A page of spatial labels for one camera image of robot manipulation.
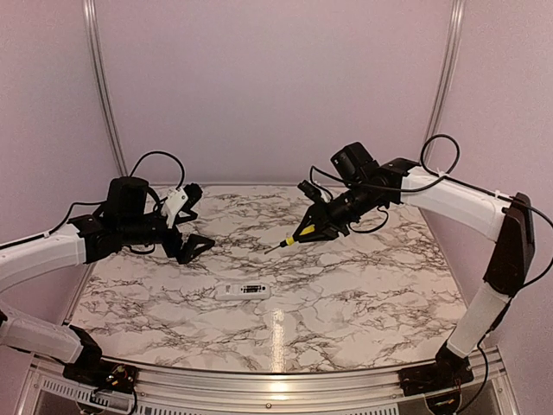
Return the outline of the yellow handled screwdriver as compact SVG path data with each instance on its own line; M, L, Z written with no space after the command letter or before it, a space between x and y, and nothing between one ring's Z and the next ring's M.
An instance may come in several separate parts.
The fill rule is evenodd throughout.
M270 248L269 250L265 251L265 254L269 254L271 252L274 252L276 249L284 248L287 246L294 245L301 237L306 236L310 233L313 233L315 231L314 225L309 225L307 227L304 227L298 232L295 232L292 236L287 237L286 239L282 240L277 246L274 246Z

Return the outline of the white remote control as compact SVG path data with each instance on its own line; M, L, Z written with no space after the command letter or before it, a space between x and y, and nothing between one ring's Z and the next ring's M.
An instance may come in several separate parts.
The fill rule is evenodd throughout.
M219 301L250 301L270 298L271 290L267 284L222 284L215 289L215 298Z

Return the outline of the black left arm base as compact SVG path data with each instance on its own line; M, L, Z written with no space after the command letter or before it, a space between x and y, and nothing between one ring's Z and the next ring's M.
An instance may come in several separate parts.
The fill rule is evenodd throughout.
M67 364L63 370L63 377L80 384L93 386L100 391L132 394L135 390L137 367L104 360L86 367Z

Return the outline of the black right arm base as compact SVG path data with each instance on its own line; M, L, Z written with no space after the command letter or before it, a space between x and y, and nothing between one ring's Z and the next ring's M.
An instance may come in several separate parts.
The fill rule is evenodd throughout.
M403 368L398 372L400 387L405 396L433 393L455 388L474 380L468 358L440 360L429 364Z

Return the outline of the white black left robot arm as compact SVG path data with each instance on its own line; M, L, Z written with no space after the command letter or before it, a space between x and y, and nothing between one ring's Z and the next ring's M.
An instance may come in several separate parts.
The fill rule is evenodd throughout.
M197 219L192 208L201 197L196 183L160 198L142 178L115 178L92 214L69 217L51 231L3 245L1 289L51 271L96 263L125 247L161 246L168 258L187 264L214 245L197 234L184 238L178 229ZM101 347L83 329L46 322L6 303L1 305L1 343L73 366L92 385L109 377Z

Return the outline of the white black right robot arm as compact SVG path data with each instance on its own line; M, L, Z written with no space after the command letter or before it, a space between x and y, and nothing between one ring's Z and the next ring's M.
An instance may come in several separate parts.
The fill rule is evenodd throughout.
M430 382L448 386L524 287L535 253L530 199L524 194L513 198L500 192L488 194L446 173L431 174L419 162L402 157L379 164L359 142L338 151L331 162L347 190L326 201L314 184L301 182L298 188L313 203L293 235L281 242L282 247L347 236L350 225L364 214L391 204L442 215L494 242L483 285L429 366Z

